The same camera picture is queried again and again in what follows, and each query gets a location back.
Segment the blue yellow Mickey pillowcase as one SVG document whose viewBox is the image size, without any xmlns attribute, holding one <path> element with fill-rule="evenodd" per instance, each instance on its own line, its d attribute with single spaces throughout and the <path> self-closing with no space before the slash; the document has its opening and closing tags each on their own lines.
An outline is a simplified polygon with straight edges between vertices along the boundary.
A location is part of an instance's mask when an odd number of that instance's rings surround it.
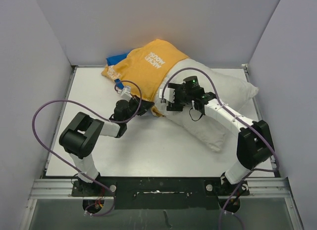
<svg viewBox="0 0 317 230">
<path fill-rule="evenodd" d="M 171 43 L 156 39 L 145 46 L 133 49 L 125 59 L 116 65 L 107 65 L 102 76 L 115 81 L 129 80 L 138 85 L 131 88 L 133 95 L 153 102 L 156 93 L 169 71 L 188 56 Z"/>
</svg>

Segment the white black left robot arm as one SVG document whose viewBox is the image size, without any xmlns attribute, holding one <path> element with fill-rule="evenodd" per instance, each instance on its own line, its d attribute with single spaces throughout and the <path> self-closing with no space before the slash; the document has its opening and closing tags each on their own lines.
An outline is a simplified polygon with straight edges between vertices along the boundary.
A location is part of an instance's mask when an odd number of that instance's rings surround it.
<svg viewBox="0 0 317 230">
<path fill-rule="evenodd" d="M 120 138 L 127 130 L 127 123 L 133 115 L 144 115 L 154 106 L 153 102 L 132 96 L 130 100 L 116 102 L 112 116 L 108 121 L 94 119 L 79 112 L 59 137 L 59 144 L 72 158 L 79 169 L 78 177 L 84 182 L 83 190 L 94 196 L 100 192 L 100 175 L 96 169 L 92 151 L 99 136 Z"/>
</svg>

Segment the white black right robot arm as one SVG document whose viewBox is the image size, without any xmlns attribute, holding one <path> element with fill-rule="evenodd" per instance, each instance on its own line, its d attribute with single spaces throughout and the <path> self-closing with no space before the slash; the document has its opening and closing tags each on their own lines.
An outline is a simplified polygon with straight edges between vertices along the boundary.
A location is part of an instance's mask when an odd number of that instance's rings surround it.
<svg viewBox="0 0 317 230">
<path fill-rule="evenodd" d="M 238 189 L 238 183 L 274 154 L 268 124 L 247 118 L 223 102 L 216 91 L 206 92 L 196 76 L 183 83 L 168 83 L 160 89 L 159 98 L 167 104 L 167 111 L 181 112 L 185 106 L 199 111 L 223 125 L 237 137 L 237 161 L 222 174 L 220 188 L 227 195 Z"/>
</svg>

